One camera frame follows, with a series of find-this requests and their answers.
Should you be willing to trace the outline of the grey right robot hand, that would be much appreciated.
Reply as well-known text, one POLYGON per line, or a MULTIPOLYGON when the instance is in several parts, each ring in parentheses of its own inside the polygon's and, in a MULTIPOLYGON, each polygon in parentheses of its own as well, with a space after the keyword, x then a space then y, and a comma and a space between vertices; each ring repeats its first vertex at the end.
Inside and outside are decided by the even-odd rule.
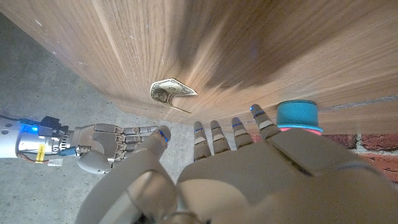
POLYGON ((92 174, 104 174, 113 164, 127 158, 157 126, 122 128, 114 124, 92 124, 73 131, 70 146, 78 166, 92 174))

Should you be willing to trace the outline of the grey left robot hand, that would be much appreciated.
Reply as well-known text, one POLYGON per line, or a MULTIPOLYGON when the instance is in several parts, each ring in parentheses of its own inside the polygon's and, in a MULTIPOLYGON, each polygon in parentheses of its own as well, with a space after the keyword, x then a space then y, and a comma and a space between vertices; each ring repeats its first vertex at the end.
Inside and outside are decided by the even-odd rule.
POLYGON ((211 123, 194 125, 194 161, 173 181, 160 157, 171 133, 158 127, 104 176, 77 223, 396 223, 397 190, 339 144, 303 129, 283 131, 258 106, 254 142, 232 119, 236 150, 211 123))

